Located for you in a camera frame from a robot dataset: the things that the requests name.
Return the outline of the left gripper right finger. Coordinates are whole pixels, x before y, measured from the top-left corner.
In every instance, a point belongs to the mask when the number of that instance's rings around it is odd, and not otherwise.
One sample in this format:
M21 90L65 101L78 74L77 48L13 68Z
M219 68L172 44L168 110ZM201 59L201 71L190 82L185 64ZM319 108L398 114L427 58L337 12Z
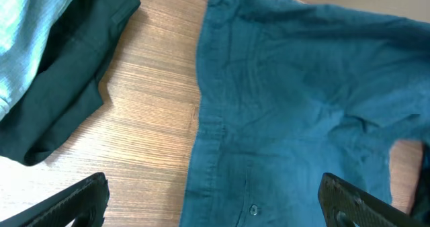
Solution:
M327 227L426 227L332 173L322 175L318 200Z

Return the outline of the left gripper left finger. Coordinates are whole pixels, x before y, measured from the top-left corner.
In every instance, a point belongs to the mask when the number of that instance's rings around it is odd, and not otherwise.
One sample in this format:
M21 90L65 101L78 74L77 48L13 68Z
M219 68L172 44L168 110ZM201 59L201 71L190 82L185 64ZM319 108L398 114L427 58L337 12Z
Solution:
M1 227L101 227L110 191L102 172L1 222Z

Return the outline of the dark blue shorts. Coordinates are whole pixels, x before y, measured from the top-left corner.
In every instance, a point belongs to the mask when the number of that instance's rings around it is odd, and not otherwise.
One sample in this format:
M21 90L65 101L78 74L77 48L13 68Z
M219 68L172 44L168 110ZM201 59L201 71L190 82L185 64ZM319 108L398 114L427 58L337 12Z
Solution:
M390 203L389 155L429 142L429 24L294 0L208 0L181 226L323 226L333 173Z

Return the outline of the folded black garment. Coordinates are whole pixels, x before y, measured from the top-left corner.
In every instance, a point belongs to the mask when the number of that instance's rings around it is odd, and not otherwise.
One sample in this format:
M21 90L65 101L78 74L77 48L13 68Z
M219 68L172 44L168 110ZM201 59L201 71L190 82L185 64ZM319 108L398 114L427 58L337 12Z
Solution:
M53 25L36 78L1 120L1 156L36 165L103 104L99 82L140 0L72 0Z

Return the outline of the folded light blue jeans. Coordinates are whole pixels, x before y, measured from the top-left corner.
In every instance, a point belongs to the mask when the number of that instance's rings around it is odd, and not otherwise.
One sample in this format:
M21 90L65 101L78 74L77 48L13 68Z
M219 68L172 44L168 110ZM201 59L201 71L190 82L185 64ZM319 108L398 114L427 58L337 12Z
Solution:
M72 0L1 0L1 117L30 87L53 24Z

